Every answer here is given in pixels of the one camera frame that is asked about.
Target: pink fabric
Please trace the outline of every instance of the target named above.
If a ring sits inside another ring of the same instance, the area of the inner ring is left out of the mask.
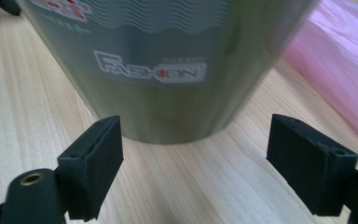
[[[358,4],[323,0],[284,56],[358,131]]]

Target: cylindrical container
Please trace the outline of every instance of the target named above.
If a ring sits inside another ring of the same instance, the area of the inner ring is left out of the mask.
[[[124,136],[223,129],[317,0],[17,0],[93,115]]]

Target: label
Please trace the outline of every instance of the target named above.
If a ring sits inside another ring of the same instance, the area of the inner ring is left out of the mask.
[[[208,80],[229,0],[18,0],[52,49],[101,77],[138,85]]]

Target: pink plastic bag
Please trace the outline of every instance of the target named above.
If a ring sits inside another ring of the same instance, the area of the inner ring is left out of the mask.
[[[358,4],[323,0],[284,56],[358,131]]]

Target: wooden table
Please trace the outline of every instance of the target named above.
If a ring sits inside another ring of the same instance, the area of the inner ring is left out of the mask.
[[[266,161],[272,113],[358,153],[358,134],[280,59],[222,132],[177,146],[123,138],[125,160],[98,223],[346,223],[347,208],[312,216]],[[0,203],[14,177],[54,169],[94,121],[30,22],[0,9]]]

